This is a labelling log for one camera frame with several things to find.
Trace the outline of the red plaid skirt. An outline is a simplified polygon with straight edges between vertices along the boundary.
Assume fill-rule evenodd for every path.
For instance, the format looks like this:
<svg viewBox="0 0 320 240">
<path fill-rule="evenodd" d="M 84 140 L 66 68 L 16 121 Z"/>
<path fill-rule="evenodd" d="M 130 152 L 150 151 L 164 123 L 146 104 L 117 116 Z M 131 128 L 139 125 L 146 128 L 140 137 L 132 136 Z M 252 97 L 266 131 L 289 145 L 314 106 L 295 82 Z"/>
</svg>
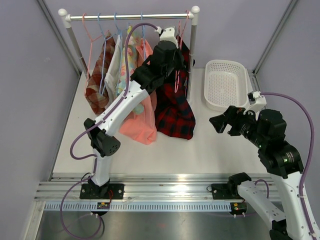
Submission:
<svg viewBox="0 0 320 240">
<path fill-rule="evenodd" d="M 178 76 L 172 74 L 168 83 L 156 89 L 154 115 L 157 131 L 169 137 L 190 140 L 196 119 L 185 96 L 187 80 L 188 70 L 182 69 Z"/>
</svg>

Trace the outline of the salmon pink skirt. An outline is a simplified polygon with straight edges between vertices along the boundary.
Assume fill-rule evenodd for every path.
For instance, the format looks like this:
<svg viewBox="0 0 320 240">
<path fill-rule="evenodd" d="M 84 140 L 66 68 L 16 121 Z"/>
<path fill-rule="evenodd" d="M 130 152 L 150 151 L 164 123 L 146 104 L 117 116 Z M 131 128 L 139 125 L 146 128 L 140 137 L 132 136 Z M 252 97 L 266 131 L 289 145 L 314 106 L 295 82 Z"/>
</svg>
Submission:
<svg viewBox="0 0 320 240">
<path fill-rule="evenodd" d="M 146 57 L 153 53 L 149 43 L 145 40 L 146 45 Z M 144 62 L 143 57 L 143 39 L 141 38 L 138 46 L 136 47 L 138 52 L 138 66 L 141 66 Z M 128 118 L 123 121 L 122 126 L 119 129 L 119 133 L 131 138 L 134 141 L 149 145 L 154 142 L 157 138 L 157 129 L 155 125 L 155 110 L 157 106 L 157 95 L 155 92 L 151 93 L 145 105 L 145 111 L 142 117 Z"/>
</svg>

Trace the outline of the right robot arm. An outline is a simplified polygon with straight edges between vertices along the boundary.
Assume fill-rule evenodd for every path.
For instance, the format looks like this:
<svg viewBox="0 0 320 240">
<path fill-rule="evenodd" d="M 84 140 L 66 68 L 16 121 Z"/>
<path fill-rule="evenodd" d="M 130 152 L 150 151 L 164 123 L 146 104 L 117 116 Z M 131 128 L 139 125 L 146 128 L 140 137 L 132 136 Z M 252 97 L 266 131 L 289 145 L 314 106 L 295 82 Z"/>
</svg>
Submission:
<svg viewBox="0 0 320 240">
<path fill-rule="evenodd" d="M 241 197 L 255 210 L 267 225 L 272 240 L 318 240 L 320 228 L 307 193 L 300 185 L 306 167 L 299 151 L 285 140 L 287 123 L 282 114 L 273 109 L 255 114 L 252 110 L 229 106 L 209 122 L 219 134 L 230 126 L 230 136 L 243 136 L 258 148 L 258 158 L 277 188 L 283 209 L 278 209 L 261 193 L 244 172 L 229 177 L 228 195 Z"/>
</svg>

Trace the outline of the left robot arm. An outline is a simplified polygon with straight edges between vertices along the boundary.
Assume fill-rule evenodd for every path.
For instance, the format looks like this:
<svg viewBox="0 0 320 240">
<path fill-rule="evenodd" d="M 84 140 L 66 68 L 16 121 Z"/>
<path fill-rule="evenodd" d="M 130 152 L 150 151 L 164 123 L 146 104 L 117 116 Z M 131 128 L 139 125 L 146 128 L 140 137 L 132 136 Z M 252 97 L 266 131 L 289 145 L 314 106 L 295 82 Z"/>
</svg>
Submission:
<svg viewBox="0 0 320 240">
<path fill-rule="evenodd" d="M 184 67 L 184 57 L 178 44 L 161 40 L 153 53 L 130 76 L 129 85 L 95 120 L 87 118 L 90 145 L 95 154 L 94 175 L 88 180 L 91 193 L 98 199 L 107 196 L 112 155 L 120 148 L 116 131 L 130 112 L 157 88 L 168 83 L 175 71 Z"/>
</svg>

